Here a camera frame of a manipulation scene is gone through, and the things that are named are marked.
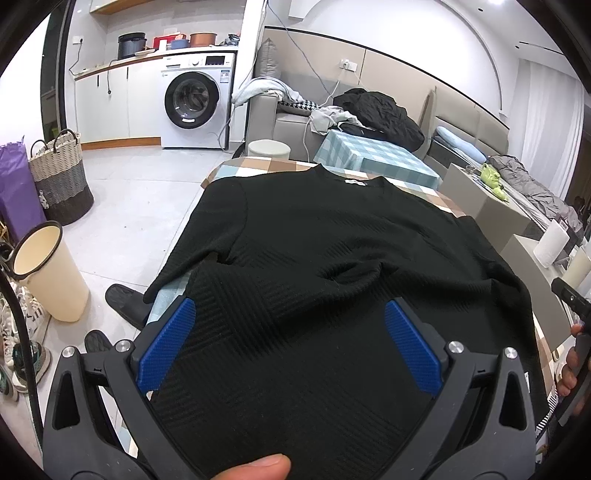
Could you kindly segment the person's right hand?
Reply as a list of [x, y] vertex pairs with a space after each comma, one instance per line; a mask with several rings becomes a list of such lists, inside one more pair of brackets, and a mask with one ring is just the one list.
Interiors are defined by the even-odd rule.
[[[571, 334], [577, 339], [580, 332], [583, 330], [583, 324], [575, 324], [571, 327]], [[567, 397], [577, 385], [577, 375], [573, 371], [579, 367], [580, 359], [575, 347], [572, 347], [567, 356], [566, 363], [562, 368], [561, 377], [557, 384], [557, 392], [560, 397]], [[573, 409], [572, 415], [578, 416], [583, 410], [586, 400], [580, 400], [578, 405]]]

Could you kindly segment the person's left hand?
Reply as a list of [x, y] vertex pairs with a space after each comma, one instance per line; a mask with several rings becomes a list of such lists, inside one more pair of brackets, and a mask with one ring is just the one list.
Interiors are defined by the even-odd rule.
[[289, 457], [273, 454], [232, 467], [215, 475], [212, 480], [286, 480], [290, 474], [290, 468]]

